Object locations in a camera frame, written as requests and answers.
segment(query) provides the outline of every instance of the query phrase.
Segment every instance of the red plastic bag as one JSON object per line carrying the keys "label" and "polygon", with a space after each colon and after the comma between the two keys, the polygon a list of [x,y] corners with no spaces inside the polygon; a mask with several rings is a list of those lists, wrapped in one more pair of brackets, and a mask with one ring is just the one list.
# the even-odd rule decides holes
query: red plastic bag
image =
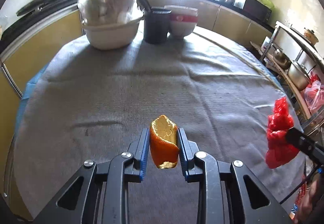
{"label": "red plastic bag", "polygon": [[310,72],[309,79],[310,79],[310,83],[307,85],[307,88],[311,88],[314,81],[316,81],[316,80],[321,81],[319,76],[317,74],[314,75],[314,72],[312,72],[312,71]]}
{"label": "red plastic bag", "polygon": [[276,100],[274,114],[268,116],[267,140],[269,150],[265,161],[273,169],[291,161],[299,150],[286,141],[288,129],[294,127],[294,120],[289,114],[286,97]]}

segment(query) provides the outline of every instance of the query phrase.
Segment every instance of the human hand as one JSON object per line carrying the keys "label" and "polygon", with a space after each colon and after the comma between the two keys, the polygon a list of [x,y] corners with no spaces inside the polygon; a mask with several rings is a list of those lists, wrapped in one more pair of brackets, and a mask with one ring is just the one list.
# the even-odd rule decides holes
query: human hand
{"label": "human hand", "polygon": [[315,180],[310,189],[306,192],[305,196],[302,198],[300,205],[298,206],[297,213],[294,218],[294,223],[305,223],[308,219],[310,213],[313,210],[313,206],[317,204],[321,196],[323,195],[322,180]]}

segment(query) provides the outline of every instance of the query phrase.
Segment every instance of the microwave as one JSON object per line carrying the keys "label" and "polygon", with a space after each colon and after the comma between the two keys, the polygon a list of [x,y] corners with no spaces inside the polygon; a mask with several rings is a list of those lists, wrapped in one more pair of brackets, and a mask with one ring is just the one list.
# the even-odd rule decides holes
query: microwave
{"label": "microwave", "polygon": [[241,8],[264,23],[268,22],[272,12],[258,0],[235,0],[234,6]]}

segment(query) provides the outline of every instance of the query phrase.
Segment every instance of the metal screw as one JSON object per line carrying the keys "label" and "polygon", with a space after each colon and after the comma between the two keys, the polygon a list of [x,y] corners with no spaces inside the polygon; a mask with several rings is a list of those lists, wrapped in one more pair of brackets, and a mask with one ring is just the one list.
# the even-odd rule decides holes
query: metal screw
{"label": "metal screw", "polygon": [[129,158],[132,156],[132,154],[130,152],[123,152],[121,155],[123,158]]}
{"label": "metal screw", "polygon": [[206,153],[205,152],[203,152],[203,151],[198,151],[197,153],[196,153],[196,157],[198,157],[198,158],[205,158],[206,157]]}
{"label": "metal screw", "polygon": [[233,162],[233,164],[234,164],[236,167],[242,167],[242,166],[243,166],[243,162],[240,161],[240,160],[235,160],[235,161]]}
{"label": "metal screw", "polygon": [[83,164],[85,167],[92,167],[94,163],[95,162],[93,160],[88,159],[88,160],[85,160]]}

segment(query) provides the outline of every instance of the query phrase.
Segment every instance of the red and white bowl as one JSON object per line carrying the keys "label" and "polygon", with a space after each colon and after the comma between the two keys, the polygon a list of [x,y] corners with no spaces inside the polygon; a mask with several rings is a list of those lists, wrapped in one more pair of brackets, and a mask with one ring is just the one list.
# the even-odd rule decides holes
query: red and white bowl
{"label": "red and white bowl", "polygon": [[171,10],[169,32],[175,38],[184,38],[192,33],[198,22],[198,9],[178,5],[166,5]]}

